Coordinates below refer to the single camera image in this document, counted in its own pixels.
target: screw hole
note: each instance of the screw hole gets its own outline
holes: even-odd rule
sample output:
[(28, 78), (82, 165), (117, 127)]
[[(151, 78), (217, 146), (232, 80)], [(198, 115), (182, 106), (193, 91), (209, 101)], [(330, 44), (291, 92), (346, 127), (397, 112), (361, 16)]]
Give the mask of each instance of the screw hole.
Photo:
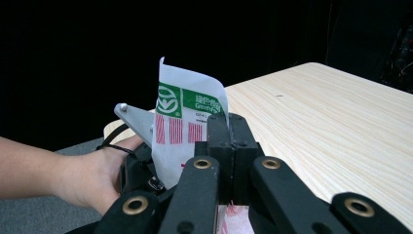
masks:
[(273, 159), (266, 159), (262, 161), (262, 165), (268, 169), (277, 169), (281, 166), (279, 162)]
[(131, 197), (124, 203), (123, 211), (127, 215), (137, 215), (148, 207), (148, 200), (142, 196)]
[(364, 217), (374, 216), (374, 209), (366, 202), (356, 199), (348, 198), (344, 201), (346, 208), (355, 215)]
[(194, 166), (198, 169), (207, 169), (211, 165), (211, 162), (206, 159), (199, 159), (194, 162)]

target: red barcode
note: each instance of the red barcode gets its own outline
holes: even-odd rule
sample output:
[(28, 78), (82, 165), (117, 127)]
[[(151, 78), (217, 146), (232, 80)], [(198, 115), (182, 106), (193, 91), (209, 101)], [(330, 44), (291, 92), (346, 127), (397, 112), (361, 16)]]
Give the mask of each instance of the red barcode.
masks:
[(189, 123), (188, 124), (188, 142), (195, 143), (196, 141), (203, 140), (203, 127), (198, 124)]
[(182, 143), (182, 119), (169, 118), (169, 142)]
[(165, 129), (164, 129), (164, 117), (159, 114), (156, 115), (156, 142), (165, 144)]

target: human hand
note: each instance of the human hand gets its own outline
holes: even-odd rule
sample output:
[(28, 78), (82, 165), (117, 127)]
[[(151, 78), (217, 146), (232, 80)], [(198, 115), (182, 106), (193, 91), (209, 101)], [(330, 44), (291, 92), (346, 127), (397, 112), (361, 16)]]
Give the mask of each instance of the human hand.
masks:
[[(131, 136), (116, 145), (134, 150), (141, 143), (138, 136)], [(104, 147), (87, 155), (62, 157), (55, 194), (104, 215), (120, 196), (119, 170), (127, 155), (122, 150)]]

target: green logo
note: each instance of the green logo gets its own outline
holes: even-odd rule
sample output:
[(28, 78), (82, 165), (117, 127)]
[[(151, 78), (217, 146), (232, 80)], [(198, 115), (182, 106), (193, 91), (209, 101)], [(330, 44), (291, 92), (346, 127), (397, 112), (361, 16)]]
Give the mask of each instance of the green logo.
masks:
[(174, 118), (182, 118), (180, 89), (164, 83), (159, 84), (157, 112)]

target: metal bolt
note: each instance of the metal bolt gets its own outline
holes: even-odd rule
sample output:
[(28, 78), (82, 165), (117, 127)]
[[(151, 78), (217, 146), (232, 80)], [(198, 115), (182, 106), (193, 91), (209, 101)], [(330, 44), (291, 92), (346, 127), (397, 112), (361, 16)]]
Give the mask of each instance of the metal bolt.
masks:
[(128, 105), (127, 105), (126, 103), (122, 103), (122, 104), (121, 104), (121, 110), (124, 111), (124, 112), (127, 112), (127, 110), (128, 110)]

